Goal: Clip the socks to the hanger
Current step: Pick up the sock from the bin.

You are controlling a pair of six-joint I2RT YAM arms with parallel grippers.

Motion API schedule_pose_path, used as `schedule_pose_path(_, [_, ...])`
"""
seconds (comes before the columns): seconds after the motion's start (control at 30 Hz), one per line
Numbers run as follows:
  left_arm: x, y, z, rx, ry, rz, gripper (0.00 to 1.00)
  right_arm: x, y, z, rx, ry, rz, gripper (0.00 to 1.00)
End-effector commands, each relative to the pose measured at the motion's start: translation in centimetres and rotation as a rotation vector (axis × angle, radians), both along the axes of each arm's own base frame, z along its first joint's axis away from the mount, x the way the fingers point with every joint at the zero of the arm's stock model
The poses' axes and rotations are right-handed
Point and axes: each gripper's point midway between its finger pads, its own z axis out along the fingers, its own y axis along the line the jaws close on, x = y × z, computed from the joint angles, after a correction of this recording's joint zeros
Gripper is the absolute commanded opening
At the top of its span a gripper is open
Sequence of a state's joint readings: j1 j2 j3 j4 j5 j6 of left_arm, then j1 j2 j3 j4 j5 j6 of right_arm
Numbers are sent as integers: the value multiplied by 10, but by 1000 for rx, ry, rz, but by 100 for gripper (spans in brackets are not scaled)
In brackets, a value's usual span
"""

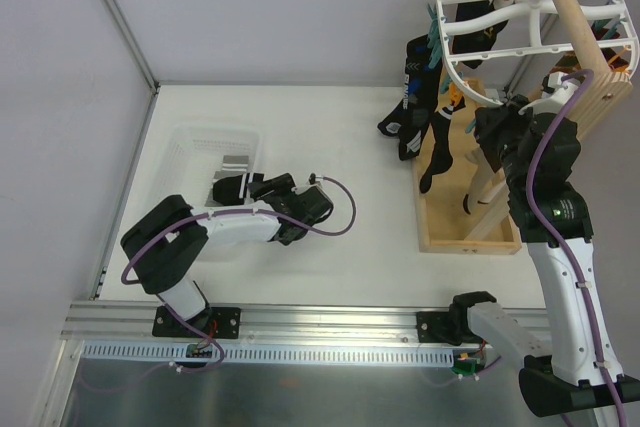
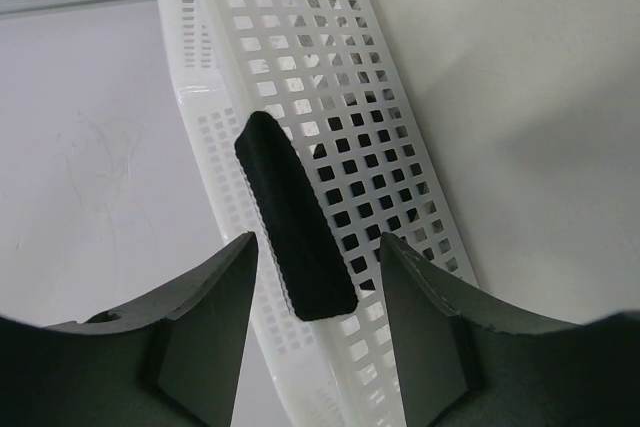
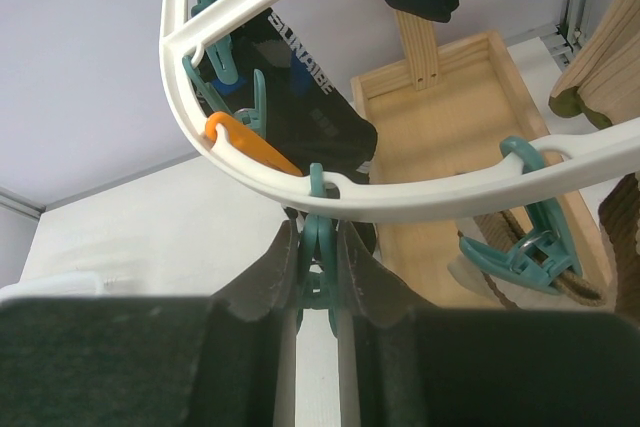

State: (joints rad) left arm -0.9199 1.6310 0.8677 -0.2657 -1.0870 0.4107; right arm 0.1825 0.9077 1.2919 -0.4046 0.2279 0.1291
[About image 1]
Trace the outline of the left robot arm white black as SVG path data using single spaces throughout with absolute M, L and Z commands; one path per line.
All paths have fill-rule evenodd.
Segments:
M 219 322 L 189 270 L 202 252 L 244 242 L 287 246 L 324 222 L 334 204 L 314 179 L 298 187 L 291 174 L 245 173 L 215 181 L 214 205 L 191 206 L 180 194 L 165 197 L 121 238 L 128 263 L 121 282 L 139 284 L 165 304 L 186 336 L 212 336 Z

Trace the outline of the black sock white stripes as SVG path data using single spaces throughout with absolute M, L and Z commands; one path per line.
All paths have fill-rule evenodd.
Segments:
M 431 120 L 434 135 L 434 147 L 428 167 L 423 173 L 419 189 L 426 194 L 432 186 L 433 178 L 447 172 L 453 165 L 453 157 L 449 145 L 449 133 L 453 114 L 466 107 L 466 101 L 461 98 L 457 104 L 451 104 L 438 110 Z

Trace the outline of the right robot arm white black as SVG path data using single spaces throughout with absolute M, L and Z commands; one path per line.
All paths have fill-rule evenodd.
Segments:
M 536 113 L 518 96 L 475 113 L 474 136 L 504 172 L 509 212 L 541 284 L 550 343 L 539 341 L 487 292 L 460 294 L 449 307 L 447 343 L 484 341 L 518 370 L 518 385 L 538 417 L 624 406 L 639 382 L 617 360 L 593 269 L 593 228 L 584 198 L 568 177 L 581 152 L 566 111 Z

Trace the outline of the black sock plain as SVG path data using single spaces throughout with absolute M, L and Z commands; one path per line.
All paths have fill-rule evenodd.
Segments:
M 403 110 L 433 111 L 436 107 L 442 73 L 441 45 L 426 34 L 406 46 Z

